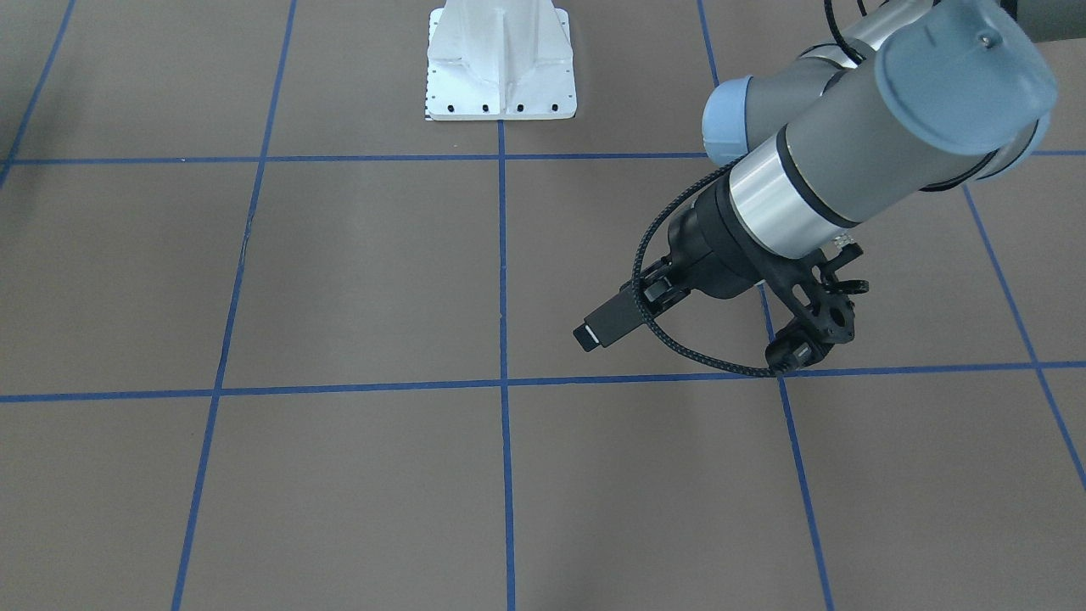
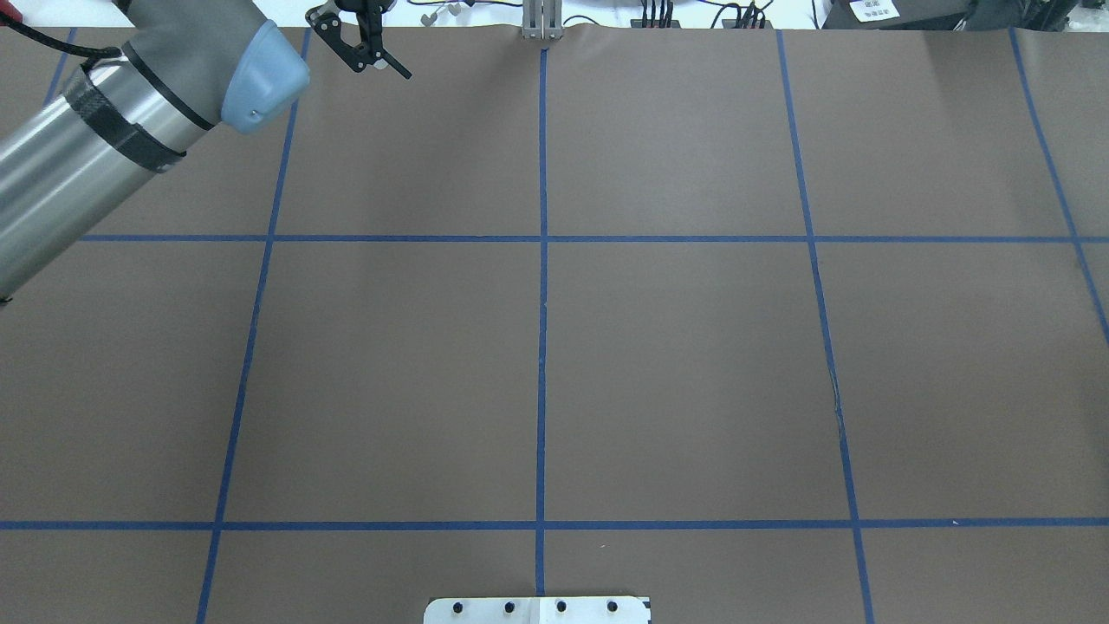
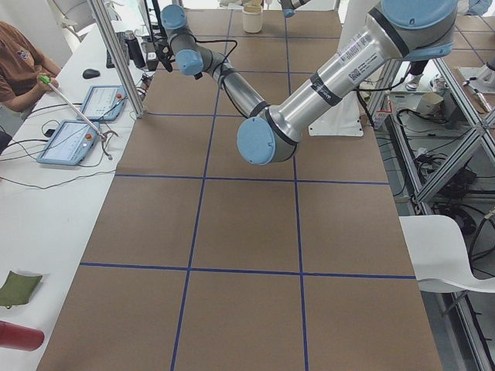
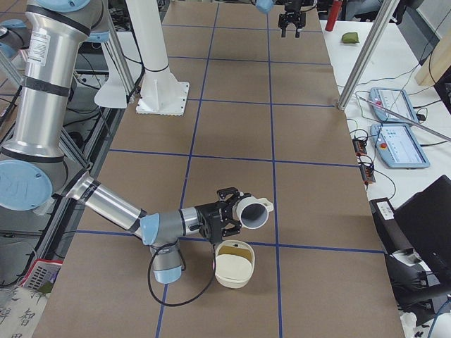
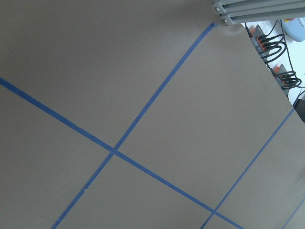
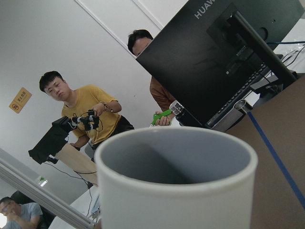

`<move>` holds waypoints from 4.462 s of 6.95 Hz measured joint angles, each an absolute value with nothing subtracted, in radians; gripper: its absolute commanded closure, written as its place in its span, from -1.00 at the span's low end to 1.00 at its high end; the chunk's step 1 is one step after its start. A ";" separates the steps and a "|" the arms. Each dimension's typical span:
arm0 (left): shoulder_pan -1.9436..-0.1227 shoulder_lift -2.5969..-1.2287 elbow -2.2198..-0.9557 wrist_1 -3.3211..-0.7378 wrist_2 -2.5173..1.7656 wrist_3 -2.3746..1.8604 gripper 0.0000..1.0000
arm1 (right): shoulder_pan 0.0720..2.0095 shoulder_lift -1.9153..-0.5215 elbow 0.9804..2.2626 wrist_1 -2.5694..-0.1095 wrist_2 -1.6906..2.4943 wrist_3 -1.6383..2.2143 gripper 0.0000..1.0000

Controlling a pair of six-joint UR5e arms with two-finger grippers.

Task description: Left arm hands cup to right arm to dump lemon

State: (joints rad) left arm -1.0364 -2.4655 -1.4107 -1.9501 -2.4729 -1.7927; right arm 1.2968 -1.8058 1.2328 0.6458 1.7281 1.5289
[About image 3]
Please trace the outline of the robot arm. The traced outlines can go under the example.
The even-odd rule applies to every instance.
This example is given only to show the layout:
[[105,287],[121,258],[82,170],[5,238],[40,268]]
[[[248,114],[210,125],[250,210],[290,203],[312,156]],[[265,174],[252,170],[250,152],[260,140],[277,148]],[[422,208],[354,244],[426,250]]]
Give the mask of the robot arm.
[[279,0],[278,2],[282,7],[282,13],[285,18],[293,17],[298,8],[308,3],[306,0]]
[[455,1],[380,1],[364,27],[290,97],[268,104],[223,54],[199,46],[183,7],[160,13],[167,42],[182,74],[209,74],[246,117],[237,149],[254,165],[284,162],[296,152],[303,131],[356,90],[388,60],[419,61],[452,51]]

